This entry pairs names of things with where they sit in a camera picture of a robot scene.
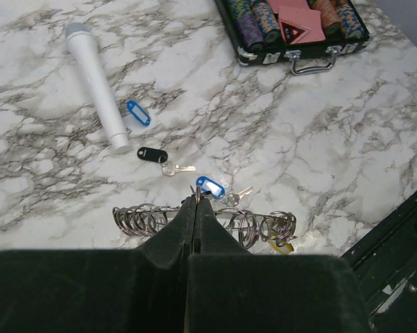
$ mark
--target key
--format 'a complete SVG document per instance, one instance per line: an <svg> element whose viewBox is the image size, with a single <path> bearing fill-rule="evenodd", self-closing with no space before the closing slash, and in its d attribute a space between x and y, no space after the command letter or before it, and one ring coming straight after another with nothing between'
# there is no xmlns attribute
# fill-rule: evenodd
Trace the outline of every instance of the key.
<svg viewBox="0 0 417 333"><path fill-rule="evenodd" d="M178 166L177 164L173 163L172 161L167 161L162 163L162 173L165 176L174 176L176 172L179 171L195 171L196 167L190 166Z"/></svg>
<svg viewBox="0 0 417 333"><path fill-rule="evenodd" d="M238 194L229 193L221 199L221 202L227 207L236 207L241 200L247 194L250 194L253 191L252 187L248 187L243 191L240 191Z"/></svg>

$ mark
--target case handle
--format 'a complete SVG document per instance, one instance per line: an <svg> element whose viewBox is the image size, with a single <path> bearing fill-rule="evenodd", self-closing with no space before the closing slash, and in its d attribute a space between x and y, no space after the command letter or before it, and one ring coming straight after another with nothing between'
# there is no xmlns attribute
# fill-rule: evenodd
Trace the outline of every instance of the case handle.
<svg viewBox="0 0 417 333"><path fill-rule="evenodd" d="M296 63L300 59L301 51L287 51L285 52L284 57L290 59L290 70L293 73L293 75L317 74L323 73L324 71L329 71L331 70L331 68L333 68L334 64L336 63L336 59L341 53L341 47L329 46L325 52L330 53L332 56L328 64L326 64L325 66L305 67L302 69L296 69Z"/></svg>

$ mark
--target marble table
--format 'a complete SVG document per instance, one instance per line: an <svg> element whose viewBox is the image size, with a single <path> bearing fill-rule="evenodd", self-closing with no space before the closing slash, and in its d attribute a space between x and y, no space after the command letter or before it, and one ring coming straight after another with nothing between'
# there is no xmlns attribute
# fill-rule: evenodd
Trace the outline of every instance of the marble table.
<svg viewBox="0 0 417 333"><path fill-rule="evenodd" d="M417 190L417 48L356 4L370 46L294 77L288 64L239 66L213 0L0 0L0 250L134 248L144 239L122 235L112 208L177 205L207 175L253 186L242 208L293 212L297 253L343 253ZM130 130L124 155L67 53L74 20L99 41ZM141 146L198 171L164 177Z"/></svg>

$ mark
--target red playing card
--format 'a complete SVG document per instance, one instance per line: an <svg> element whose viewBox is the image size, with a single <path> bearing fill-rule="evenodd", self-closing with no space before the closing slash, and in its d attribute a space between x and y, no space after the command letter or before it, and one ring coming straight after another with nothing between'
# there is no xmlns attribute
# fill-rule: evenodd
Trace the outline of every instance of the red playing card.
<svg viewBox="0 0 417 333"><path fill-rule="evenodd" d="M275 14L279 13L279 7L310 9L307 0L268 0L268 3Z"/></svg>
<svg viewBox="0 0 417 333"><path fill-rule="evenodd" d="M320 42L325 39L319 10L279 7L279 25L287 44Z"/></svg>

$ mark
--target stack of poker chips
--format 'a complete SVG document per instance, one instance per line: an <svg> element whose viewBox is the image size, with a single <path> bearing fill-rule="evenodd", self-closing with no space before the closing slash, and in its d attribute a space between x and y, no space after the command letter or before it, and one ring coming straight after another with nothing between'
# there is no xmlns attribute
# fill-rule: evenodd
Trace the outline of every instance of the stack of poker chips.
<svg viewBox="0 0 417 333"><path fill-rule="evenodd" d="M358 20L353 7L347 0L331 0L339 19L342 21L341 31L346 38L362 38L365 30Z"/></svg>
<svg viewBox="0 0 417 333"><path fill-rule="evenodd" d="M279 36L281 31L278 21L276 20L273 11L265 1L251 0L251 12L253 13L257 26L264 37L266 43L273 43Z"/></svg>
<svg viewBox="0 0 417 333"><path fill-rule="evenodd" d="M321 12L322 29L326 35L331 35L341 28L341 20L330 0L308 0L308 4L312 9Z"/></svg>
<svg viewBox="0 0 417 333"><path fill-rule="evenodd" d="M264 37L251 12L248 0L228 0L228 7L242 36L246 50L258 52L264 48Z"/></svg>

